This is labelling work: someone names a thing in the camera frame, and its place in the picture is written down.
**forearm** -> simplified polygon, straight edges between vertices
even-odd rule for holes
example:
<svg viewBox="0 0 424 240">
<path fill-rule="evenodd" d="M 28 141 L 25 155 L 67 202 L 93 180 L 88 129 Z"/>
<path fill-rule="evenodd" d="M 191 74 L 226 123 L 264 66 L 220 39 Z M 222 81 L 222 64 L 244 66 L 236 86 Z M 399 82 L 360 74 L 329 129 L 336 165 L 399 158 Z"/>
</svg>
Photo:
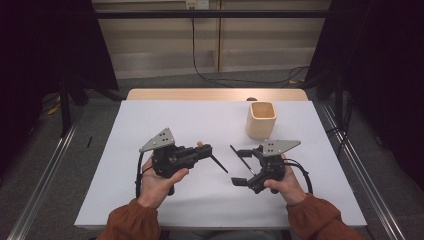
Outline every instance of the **forearm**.
<svg viewBox="0 0 424 240">
<path fill-rule="evenodd" d="M 295 206 L 288 206 L 289 222 L 302 239 L 363 239 L 346 226 L 340 211 L 326 200 L 312 194 Z"/>
<path fill-rule="evenodd" d="M 133 199 L 128 205 L 119 207 L 109 214 L 106 229 L 97 239 L 159 239 L 157 214 L 156 209 L 143 207 Z"/>
</svg>

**beige cup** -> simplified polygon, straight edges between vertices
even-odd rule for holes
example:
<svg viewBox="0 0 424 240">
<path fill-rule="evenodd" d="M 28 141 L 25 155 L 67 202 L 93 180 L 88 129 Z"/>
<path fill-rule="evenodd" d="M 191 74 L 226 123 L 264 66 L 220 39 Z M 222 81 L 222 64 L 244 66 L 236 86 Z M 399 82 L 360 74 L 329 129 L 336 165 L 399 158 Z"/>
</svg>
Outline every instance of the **beige cup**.
<svg viewBox="0 0 424 240">
<path fill-rule="evenodd" d="M 271 135 L 277 113 L 270 102 L 252 102 L 247 114 L 246 132 L 251 138 L 265 139 Z"/>
</svg>

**hand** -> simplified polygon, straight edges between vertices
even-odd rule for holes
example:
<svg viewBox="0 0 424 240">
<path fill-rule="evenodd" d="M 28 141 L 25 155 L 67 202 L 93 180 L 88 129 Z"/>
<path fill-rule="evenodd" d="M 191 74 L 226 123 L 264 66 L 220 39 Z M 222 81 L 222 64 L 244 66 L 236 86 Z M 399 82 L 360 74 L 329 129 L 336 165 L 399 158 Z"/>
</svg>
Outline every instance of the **hand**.
<svg viewBox="0 0 424 240">
<path fill-rule="evenodd" d="M 281 181 L 275 181 L 268 179 L 264 182 L 264 186 L 271 189 L 278 190 L 286 200 L 287 205 L 294 206 L 306 198 L 306 193 L 303 191 L 296 176 L 294 175 L 293 169 L 286 165 L 286 174 Z"/>
<path fill-rule="evenodd" d="M 143 165 L 141 168 L 142 171 L 152 166 L 152 156 Z M 167 179 L 156 175 L 153 168 L 148 169 L 143 173 L 141 194 L 137 202 L 143 207 L 157 209 L 162 204 L 163 200 L 165 200 L 172 185 L 180 182 L 187 174 L 188 169 L 183 168 L 178 170 L 171 178 Z"/>
</svg>

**white tabletop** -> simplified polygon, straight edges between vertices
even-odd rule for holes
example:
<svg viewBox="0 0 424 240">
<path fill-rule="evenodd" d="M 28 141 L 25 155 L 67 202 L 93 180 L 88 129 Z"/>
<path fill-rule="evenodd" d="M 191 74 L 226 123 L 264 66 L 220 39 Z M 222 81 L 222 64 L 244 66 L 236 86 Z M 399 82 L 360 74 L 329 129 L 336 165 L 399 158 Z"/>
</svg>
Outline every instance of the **white tabletop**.
<svg viewBox="0 0 424 240">
<path fill-rule="evenodd" d="M 310 174 L 314 195 L 333 203 L 349 226 L 366 225 L 363 214 L 329 143 L 312 102 L 273 102 L 277 121 L 270 139 L 300 140 L 286 152 Z M 103 228 L 109 213 L 135 197 L 138 150 L 165 127 L 177 146 L 195 147 L 197 141 L 211 144 L 213 155 L 229 171 L 226 174 L 208 158 L 200 160 L 190 174 L 175 186 L 159 212 L 163 229 L 269 229 L 288 228 L 286 203 L 268 189 L 255 194 L 235 187 L 231 177 L 250 179 L 252 174 L 234 154 L 258 147 L 263 141 L 245 133 L 249 102 L 244 101 L 123 101 L 103 156 L 81 207 L 75 225 Z M 147 160 L 150 152 L 144 156 Z M 256 158 L 246 158 L 256 172 Z M 293 168 L 307 191 L 301 172 Z"/>
</svg>

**jacket sleeve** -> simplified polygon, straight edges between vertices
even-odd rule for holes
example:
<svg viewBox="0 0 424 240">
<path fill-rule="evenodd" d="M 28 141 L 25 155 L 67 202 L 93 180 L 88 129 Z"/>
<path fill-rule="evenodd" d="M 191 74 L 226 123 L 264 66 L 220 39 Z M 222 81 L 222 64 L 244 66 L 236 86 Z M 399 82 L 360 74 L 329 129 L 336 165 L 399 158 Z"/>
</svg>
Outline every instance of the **jacket sleeve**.
<svg viewBox="0 0 424 240">
<path fill-rule="evenodd" d="M 106 229 L 97 240 L 155 240 L 160 237 L 156 209 L 145 208 L 133 199 L 109 214 Z"/>
<path fill-rule="evenodd" d="M 343 223 L 334 205 L 312 194 L 295 206 L 287 206 L 287 211 L 289 223 L 301 239 L 364 239 Z"/>
</svg>

